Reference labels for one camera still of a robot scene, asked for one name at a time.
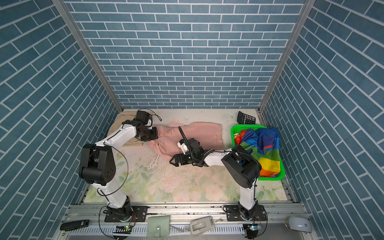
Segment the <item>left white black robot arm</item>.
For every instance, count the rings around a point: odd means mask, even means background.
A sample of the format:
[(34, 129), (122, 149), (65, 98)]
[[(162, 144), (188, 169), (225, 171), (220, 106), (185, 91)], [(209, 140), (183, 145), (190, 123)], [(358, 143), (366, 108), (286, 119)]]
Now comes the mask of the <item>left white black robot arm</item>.
[(117, 172), (114, 153), (131, 139), (148, 142), (158, 138), (156, 127), (146, 126), (141, 121), (127, 120), (111, 135), (94, 144), (86, 144), (81, 151), (79, 176), (97, 189), (99, 195), (107, 199), (107, 220), (129, 222), (134, 210), (128, 196), (115, 179)]

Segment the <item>pink shorts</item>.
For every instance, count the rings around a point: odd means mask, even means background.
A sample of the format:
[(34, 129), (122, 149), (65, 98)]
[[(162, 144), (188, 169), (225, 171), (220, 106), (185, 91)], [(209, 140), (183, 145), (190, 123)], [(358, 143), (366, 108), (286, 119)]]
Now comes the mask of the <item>pink shorts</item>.
[[(158, 138), (149, 142), (149, 147), (155, 153), (171, 160), (176, 154), (181, 154), (178, 142), (183, 138), (178, 127), (157, 126)], [(223, 150), (222, 125), (215, 123), (195, 122), (182, 126), (187, 139), (194, 138), (200, 142), (203, 149)]]

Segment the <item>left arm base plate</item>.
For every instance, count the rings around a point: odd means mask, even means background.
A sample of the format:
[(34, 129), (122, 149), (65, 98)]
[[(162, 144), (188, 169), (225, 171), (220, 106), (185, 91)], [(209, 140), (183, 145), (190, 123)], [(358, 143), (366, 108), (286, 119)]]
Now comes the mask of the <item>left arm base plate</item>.
[(147, 206), (131, 206), (131, 213), (128, 217), (124, 217), (122, 215), (118, 215), (114, 212), (114, 209), (106, 209), (103, 210), (103, 214), (105, 214), (105, 222), (106, 223), (133, 223), (136, 222), (145, 222), (147, 217), (148, 207)]

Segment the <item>beige drawstring shorts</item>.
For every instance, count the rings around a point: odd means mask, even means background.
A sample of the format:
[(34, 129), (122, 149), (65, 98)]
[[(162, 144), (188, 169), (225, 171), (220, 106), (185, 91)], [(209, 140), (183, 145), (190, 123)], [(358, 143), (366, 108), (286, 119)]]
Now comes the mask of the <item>beige drawstring shorts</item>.
[[(123, 129), (123, 132), (120, 135), (128, 134), (128, 136), (130, 136), (132, 131), (128, 130), (128, 127), (130, 127), (131, 125), (129, 124), (122, 125), (122, 123), (127, 120), (133, 120), (136, 116), (136, 113), (137, 112), (135, 111), (123, 111), (121, 113), (118, 113), (115, 118), (115, 121), (112, 123), (111, 127), (109, 128), (107, 137), (110, 135), (113, 135), (114, 132), (120, 129)], [(143, 143), (140, 140), (136, 139), (135, 137), (132, 137), (131, 139), (125, 138), (125, 140), (128, 140), (128, 141), (124, 143), (123, 147), (138, 147), (143, 145)]]

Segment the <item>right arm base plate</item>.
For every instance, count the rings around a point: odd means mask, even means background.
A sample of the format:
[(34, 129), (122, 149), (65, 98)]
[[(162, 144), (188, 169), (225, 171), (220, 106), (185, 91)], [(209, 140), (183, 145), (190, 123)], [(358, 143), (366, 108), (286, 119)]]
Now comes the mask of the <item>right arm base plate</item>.
[(247, 210), (240, 204), (224, 205), (223, 210), (227, 216), (227, 221), (266, 221), (267, 211), (263, 205), (255, 204), (250, 210)]

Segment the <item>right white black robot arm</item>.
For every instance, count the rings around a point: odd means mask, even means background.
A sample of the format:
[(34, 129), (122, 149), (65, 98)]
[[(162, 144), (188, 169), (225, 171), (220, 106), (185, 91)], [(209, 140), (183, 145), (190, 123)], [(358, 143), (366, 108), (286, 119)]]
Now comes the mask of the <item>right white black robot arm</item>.
[(195, 167), (222, 166), (227, 169), (235, 182), (240, 186), (238, 213), (245, 221), (267, 221), (268, 214), (264, 206), (256, 198), (257, 180), (262, 166), (242, 146), (235, 145), (232, 149), (215, 151), (193, 148), (182, 144), (182, 154), (174, 155), (170, 164), (179, 167), (193, 165)]

